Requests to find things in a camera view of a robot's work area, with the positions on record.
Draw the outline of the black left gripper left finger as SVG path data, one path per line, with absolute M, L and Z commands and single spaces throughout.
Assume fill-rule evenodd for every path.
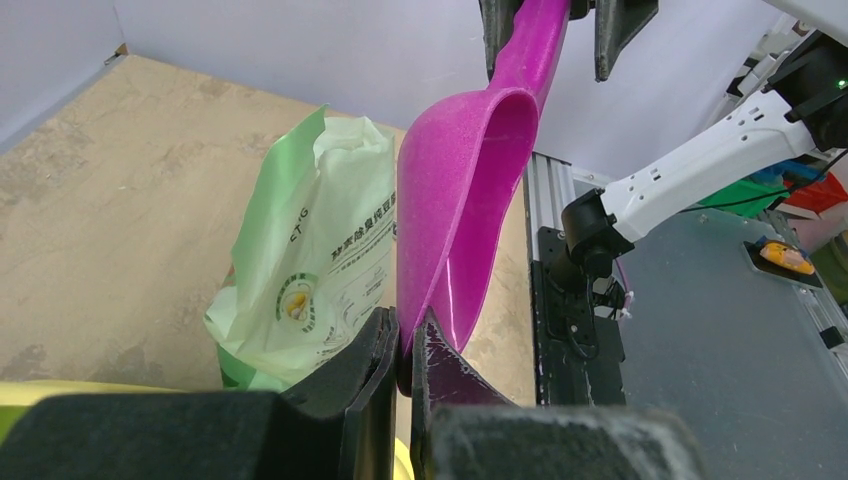
M 377 308 L 291 389 L 52 396 L 1 445 L 5 479 L 388 479 L 399 328 Z

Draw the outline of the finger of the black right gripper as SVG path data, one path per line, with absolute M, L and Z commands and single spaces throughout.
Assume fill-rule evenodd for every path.
M 623 49 L 659 11 L 658 0 L 597 0 L 594 2 L 595 80 L 609 79 Z
M 485 65 L 489 81 L 494 76 L 498 54 L 512 37 L 514 17 L 523 3 L 523 0 L 478 1 L 483 27 Z

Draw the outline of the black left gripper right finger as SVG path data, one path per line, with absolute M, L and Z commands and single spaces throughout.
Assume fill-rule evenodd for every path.
M 704 479 L 677 417 L 621 406 L 521 407 L 448 342 L 432 311 L 411 349 L 417 479 Z

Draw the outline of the magenta plastic litter scoop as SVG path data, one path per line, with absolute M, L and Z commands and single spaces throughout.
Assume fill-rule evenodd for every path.
M 397 171 L 398 386 L 412 392 L 414 335 L 433 313 L 467 345 L 483 309 L 502 225 L 532 156 L 569 22 L 566 1 L 526 1 L 489 83 L 422 112 Z

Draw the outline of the green cat litter bag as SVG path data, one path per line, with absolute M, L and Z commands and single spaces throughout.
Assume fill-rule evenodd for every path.
M 319 108 L 267 151 L 204 316 L 222 383 L 285 391 L 349 346 L 390 282 L 395 138 Z

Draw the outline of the yellow litter box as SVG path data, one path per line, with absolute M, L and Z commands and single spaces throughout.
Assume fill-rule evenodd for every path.
M 5 440 L 14 424 L 26 413 L 26 411 L 40 401 L 54 396 L 76 395 L 76 394 L 165 394 L 165 393 L 188 393 L 182 390 L 149 387 L 128 384 L 97 383 L 84 381 L 66 380 L 31 380 L 23 382 L 1 381 L 1 443 Z M 390 462 L 392 472 L 388 479 L 414 479 L 412 463 L 409 460 L 408 447 L 397 437 L 391 448 L 394 458 Z M 319 455 L 318 460 L 308 461 L 306 467 L 295 469 L 294 460 L 289 463 L 292 467 L 290 473 L 297 473 L 297 477 L 289 479 L 335 479 L 333 475 L 318 475 L 319 466 L 330 466 L 328 455 Z

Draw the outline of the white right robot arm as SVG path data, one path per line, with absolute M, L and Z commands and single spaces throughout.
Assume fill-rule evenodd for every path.
M 565 29 L 595 17 L 595 76 L 605 81 L 621 51 L 657 14 L 655 1 L 483 1 L 489 80 L 516 80 L 538 105 L 550 90 Z M 813 150 L 847 146 L 847 5 L 781 1 L 812 28 L 725 119 L 627 178 L 568 204 L 565 246 L 550 269 L 565 291 L 611 274 L 613 262 L 665 220 L 763 168 Z

